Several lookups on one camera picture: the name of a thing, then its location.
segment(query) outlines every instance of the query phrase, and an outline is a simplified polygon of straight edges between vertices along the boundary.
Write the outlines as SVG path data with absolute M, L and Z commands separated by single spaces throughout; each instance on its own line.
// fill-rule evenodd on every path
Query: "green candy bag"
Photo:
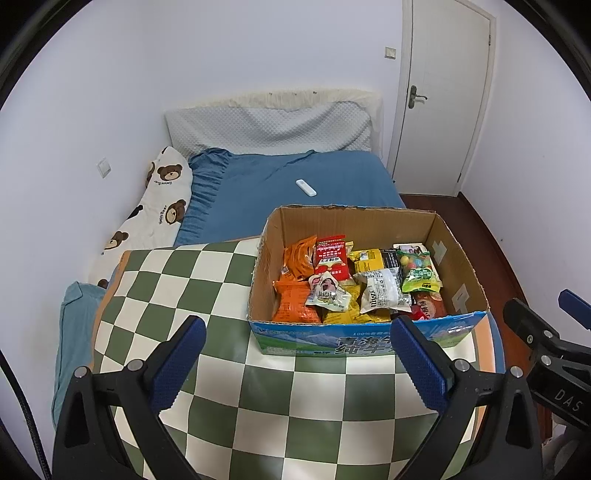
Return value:
M 396 250 L 396 256 L 404 272 L 402 291 L 434 291 L 439 292 L 441 284 L 434 273 L 431 255 L 427 252 L 411 253 Z

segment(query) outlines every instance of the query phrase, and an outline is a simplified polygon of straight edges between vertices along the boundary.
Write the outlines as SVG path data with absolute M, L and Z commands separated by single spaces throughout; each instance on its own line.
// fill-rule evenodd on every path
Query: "door frame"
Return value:
M 496 50 L 496 17 L 489 12 L 483 10 L 477 5 L 474 5 L 469 0 L 454 0 L 487 18 L 490 22 L 490 46 L 488 48 L 488 62 L 486 65 L 486 78 L 484 82 L 484 90 L 482 92 L 482 100 L 480 102 L 480 109 L 478 117 L 476 118 L 476 125 L 470 141 L 470 147 L 464 159 L 460 176 L 457 178 L 453 194 L 457 195 L 460 191 L 460 180 L 462 180 L 470 166 L 474 149 L 480 135 L 480 129 L 484 120 L 486 106 L 488 104 L 489 94 L 491 92 L 491 82 L 493 67 L 495 64 L 495 50 Z M 398 96 L 396 101 L 396 112 L 394 116 L 394 128 L 392 129 L 392 142 L 390 143 L 390 152 L 388 154 L 387 170 L 394 178 L 394 168 L 398 157 L 398 149 L 400 147 L 400 139 L 402 137 L 402 126 L 404 124 L 404 115 L 407 110 L 408 98 L 408 83 L 410 81 L 410 67 L 411 56 L 413 50 L 413 0 L 402 0 L 402 46 L 400 54 L 400 79 L 398 81 Z

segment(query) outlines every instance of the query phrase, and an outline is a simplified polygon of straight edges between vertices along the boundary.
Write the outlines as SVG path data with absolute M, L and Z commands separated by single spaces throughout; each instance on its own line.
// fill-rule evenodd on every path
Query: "door handle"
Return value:
M 417 86 L 412 85 L 410 87 L 410 96 L 408 97 L 408 108 L 414 108 L 415 98 L 424 98 L 425 100 L 428 100 L 424 95 L 417 95 Z

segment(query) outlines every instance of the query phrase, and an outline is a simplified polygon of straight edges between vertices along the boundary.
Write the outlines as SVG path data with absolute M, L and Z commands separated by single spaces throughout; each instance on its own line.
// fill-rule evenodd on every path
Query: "blue gripper pad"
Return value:
M 165 343 L 169 343 L 172 349 L 151 382 L 150 407 L 154 413 L 172 407 L 189 371 L 203 350 L 205 338 L 205 322 L 191 315 L 168 342 L 159 345 L 166 348 L 168 345 Z
M 392 348 L 400 357 L 425 406 L 441 414 L 447 408 L 447 393 L 453 384 L 453 378 L 450 379 L 449 375 L 444 376 L 441 373 L 427 350 L 421 345 L 428 340 L 412 324 L 410 319 L 408 321 L 415 332 L 411 331 L 411 328 L 402 321 L 401 317 L 392 322 L 390 328 Z M 417 333 L 423 338 L 417 339 Z
M 558 295 L 558 306 L 587 330 L 591 330 L 591 305 L 570 290 Z

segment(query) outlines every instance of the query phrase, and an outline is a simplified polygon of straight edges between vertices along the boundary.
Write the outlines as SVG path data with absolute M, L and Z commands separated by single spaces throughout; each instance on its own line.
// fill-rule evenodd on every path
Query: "orange snack bag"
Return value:
M 277 280 L 273 282 L 273 286 L 281 296 L 281 300 L 279 308 L 271 319 L 272 322 L 320 323 L 320 317 L 318 317 L 316 309 L 304 304 L 310 294 L 308 282 Z
M 283 250 L 283 268 L 281 269 L 281 281 L 306 280 L 314 273 L 312 254 L 316 236 L 309 236 L 292 244 Z

